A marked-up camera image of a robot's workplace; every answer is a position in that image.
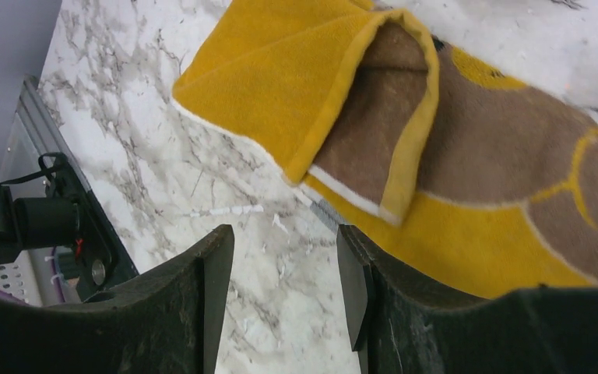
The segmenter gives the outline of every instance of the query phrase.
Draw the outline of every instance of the marble tabletop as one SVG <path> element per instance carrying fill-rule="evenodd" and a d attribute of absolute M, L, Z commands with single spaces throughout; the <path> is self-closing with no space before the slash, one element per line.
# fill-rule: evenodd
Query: marble tabletop
<path fill-rule="evenodd" d="M 335 234 L 264 155 L 171 106 L 173 82 L 228 4 L 64 0 L 40 93 L 139 271 L 233 226 L 216 372 L 359 372 Z M 598 0 L 386 4 L 598 120 Z"/>

